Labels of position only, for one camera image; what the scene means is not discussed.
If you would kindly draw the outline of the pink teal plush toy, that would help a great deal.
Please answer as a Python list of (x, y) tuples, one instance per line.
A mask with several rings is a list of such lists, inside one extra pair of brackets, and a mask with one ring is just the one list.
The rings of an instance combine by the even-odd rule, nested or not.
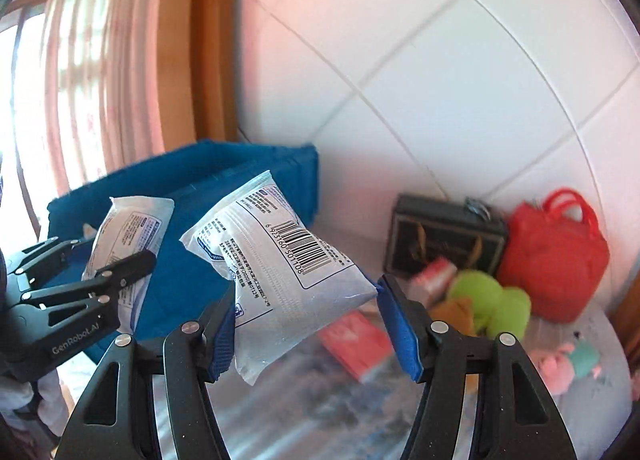
[(584, 339), (563, 343), (555, 350), (532, 350), (529, 359), (552, 396), (563, 395), (576, 380), (597, 379), (602, 371), (600, 353)]

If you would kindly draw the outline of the white wet wipes packet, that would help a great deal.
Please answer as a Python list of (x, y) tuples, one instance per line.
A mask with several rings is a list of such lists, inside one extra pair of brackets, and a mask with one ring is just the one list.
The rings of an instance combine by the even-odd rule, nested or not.
[(376, 295), (346, 254), (304, 225), (270, 172), (227, 194), (180, 241), (235, 285), (235, 369), (247, 384)]

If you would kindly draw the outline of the pink tissue pack upright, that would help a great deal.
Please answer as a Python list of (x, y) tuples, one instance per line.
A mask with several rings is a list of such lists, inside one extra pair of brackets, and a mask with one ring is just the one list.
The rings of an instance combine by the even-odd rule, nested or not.
[(436, 258), (409, 280), (407, 298), (431, 308), (445, 296), (457, 272), (455, 264), (442, 256)]

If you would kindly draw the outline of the green plush toy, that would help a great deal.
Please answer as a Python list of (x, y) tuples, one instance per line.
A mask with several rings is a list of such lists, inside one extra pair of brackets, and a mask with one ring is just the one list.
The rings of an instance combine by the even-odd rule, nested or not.
[(511, 333), (524, 339), (532, 313), (532, 301), (524, 290), (503, 287), (486, 272), (462, 270), (451, 281), (447, 298), (471, 301), (473, 329), (478, 336), (495, 339), (501, 333)]

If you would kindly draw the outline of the brown plush bear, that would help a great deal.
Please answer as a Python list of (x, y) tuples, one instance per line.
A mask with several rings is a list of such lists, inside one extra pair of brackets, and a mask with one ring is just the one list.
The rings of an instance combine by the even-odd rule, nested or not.
[(447, 298), (428, 310), (431, 320), (441, 320), (466, 336), (475, 336), (473, 301), (470, 298)]

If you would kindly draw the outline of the red bear plastic case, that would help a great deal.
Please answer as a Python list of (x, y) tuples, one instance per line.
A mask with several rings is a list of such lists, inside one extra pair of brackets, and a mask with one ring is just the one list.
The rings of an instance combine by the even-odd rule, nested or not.
[(575, 321), (610, 261), (594, 209), (576, 190), (561, 188), (539, 206), (521, 203), (508, 218), (508, 232), (500, 284), (524, 290), (538, 317)]

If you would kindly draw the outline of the wooden door frame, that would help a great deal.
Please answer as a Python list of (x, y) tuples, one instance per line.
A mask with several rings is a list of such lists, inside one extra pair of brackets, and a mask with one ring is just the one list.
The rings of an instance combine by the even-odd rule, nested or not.
[(157, 99), (167, 151), (238, 139), (234, 0), (160, 0)]

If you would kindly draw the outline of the pink curtain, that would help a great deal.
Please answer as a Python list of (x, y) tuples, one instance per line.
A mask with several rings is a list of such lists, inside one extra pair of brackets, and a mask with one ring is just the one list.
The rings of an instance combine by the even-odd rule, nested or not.
[(160, 154), (151, 0), (47, 0), (44, 120), (58, 194)]

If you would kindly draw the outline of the red tissue pack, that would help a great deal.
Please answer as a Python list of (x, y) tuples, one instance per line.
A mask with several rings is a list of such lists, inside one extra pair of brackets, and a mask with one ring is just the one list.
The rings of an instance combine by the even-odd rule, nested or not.
[(318, 332), (322, 346), (358, 382), (366, 382), (394, 354), (387, 334), (355, 310)]

